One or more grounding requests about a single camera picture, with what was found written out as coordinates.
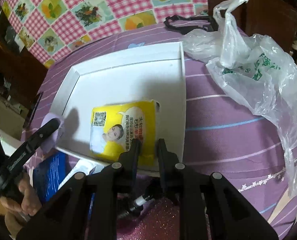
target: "pink checkered tablecloth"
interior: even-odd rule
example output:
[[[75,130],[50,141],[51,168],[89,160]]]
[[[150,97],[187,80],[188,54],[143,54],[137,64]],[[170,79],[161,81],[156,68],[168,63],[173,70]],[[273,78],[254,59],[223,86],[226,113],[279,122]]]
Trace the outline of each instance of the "pink checkered tablecloth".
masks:
[[[46,67],[91,41],[163,22],[207,14],[208,0],[1,0],[10,24]]]

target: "purple cloth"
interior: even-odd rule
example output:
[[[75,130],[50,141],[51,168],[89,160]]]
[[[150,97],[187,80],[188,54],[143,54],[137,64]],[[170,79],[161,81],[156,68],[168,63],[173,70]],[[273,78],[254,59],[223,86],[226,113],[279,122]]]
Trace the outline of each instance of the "purple cloth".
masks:
[[[55,147],[56,142],[64,133],[64,119],[63,119],[63,117],[58,116],[53,113],[48,113],[44,117],[44,119],[41,123],[41,126],[45,125],[48,121],[50,121],[53,118],[57,119],[60,122],[60,125],[59,125],[59,128],[54,133],[52,133],[52,136],[50,136],[44,143],[41,144],[40,148],[45,153],[48,153],[50,150],[52,150],[52,148]]]
[[[197,23],[205,24],[177,21],[177,25]],[[180,37],[180,33],[167,30],[163,24],[151,25],[91,43],[56,62],[40,88],[44,91],[43,97],[30,128],[23,131],[22,140],[40,127],[71,66],[128,47],[175,42]],[[221,172],[268,219],[287,188],[283,150],[276,128],[226,97],[204,63],[186,57],[185,70],[187,102],[183,162],[201,173]],[[28,166],[36,167],[41,158],[41,153],[37,153]],[[69,157],[71,165],[76,161]],[[174,234],[168,237],[178,239]]]

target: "black handle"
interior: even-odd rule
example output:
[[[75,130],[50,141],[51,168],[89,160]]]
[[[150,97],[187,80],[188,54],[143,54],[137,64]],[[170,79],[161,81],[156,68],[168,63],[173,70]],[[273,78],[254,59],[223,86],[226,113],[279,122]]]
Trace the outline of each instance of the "black handle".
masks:
[[[19,188],[13,183],[9,184],[9,188],[6,191],[5,196],[15,200],[20,205],[22,204],[24,198],[24,195],[19,191]]]

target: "blue package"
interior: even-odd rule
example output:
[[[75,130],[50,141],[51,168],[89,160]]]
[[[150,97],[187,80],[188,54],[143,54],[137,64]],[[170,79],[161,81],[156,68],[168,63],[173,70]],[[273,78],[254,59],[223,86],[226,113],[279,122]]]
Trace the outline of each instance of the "blue package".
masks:
[[[93,175],[95,173],[99,173],[99,172],[102,171],[102,169],[103,168],[100,165],[97,165],[97,166],[95,166],[95,168],[93,170],[90,171],[90,175]],[[91,202],[90,202],[90,208],[89,208],[89,212],[87,214],[87,219],[88,220],[91,219],[94,199],[95,199],[95,193],[92,194],[92,198],[91,198]]]
[[[42,204],[58,191],[59,184],[66,177],[65,167],[66,154],[57,152],[33,170],[33,187]]]

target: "star pattern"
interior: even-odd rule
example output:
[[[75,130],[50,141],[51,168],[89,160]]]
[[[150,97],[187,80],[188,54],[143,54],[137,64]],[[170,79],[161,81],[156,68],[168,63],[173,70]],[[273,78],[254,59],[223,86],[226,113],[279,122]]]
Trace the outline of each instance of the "star pattern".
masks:
[[[267,176],[266,179],[261,179],[261,180],[259,180],[258,182],[256,182],[256,181],[252,182],[252,185],[248,185],[248,186],[247,186],[246,184],[243,184],[242,187],[238,189],[238,191],[239,191],[239,192],[242,192],[242,191],[248,190],[248,189],[253,188],[253,187],[256,187],[256,186],[261,186],[262,184],[263,184],[263,185],[266,185],[266,183],[267,183],[270,179],[275,179],[276,177],[277,177],[278,179],[281,178],[281,182],[282,182],[282,181],[284,181],[284,176],[282,177],[282,173],[285,172],[285,170],[286,170],[286,169],[285,169],[285,167],[284,167],[281,171],[279,171],[279,172],[277,172],[277,173],[275,173],[275,174],[269,174],[269,175]]]

